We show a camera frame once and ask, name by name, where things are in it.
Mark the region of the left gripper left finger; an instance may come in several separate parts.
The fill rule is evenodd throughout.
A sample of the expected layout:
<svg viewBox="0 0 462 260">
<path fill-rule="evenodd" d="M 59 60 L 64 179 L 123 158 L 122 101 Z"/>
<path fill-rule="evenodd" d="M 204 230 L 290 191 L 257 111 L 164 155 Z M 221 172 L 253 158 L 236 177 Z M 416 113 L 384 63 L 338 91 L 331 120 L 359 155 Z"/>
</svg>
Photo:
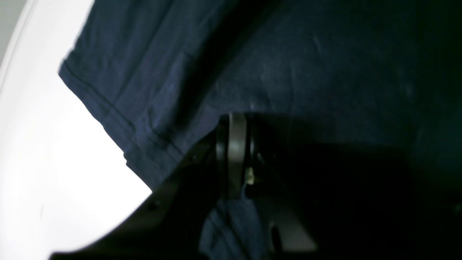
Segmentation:
<svg viewBox="0 0 462 260">
<path fill-rule="evenodd" d="M 219 199 L 239 199 L 245 185 L 248 126 L 243 113 L 224 115 L 173 173 L 112 232 L 52 260 L 204 260 L 202 227 Z"/>
</svg>

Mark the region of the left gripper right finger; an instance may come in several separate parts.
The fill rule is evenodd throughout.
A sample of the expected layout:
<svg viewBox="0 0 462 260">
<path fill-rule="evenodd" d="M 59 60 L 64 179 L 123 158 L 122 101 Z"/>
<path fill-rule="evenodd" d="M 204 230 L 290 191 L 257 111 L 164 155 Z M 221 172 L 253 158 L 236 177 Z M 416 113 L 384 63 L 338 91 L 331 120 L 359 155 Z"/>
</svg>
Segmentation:
<svg viewBox="0 0 462 260">
<path fill-rule="evenodd" d="M 289 150 L 251 117 L 249 186 L 271 260 L 460 260 L 461 181 L 393 146 Z"/>
</svg>

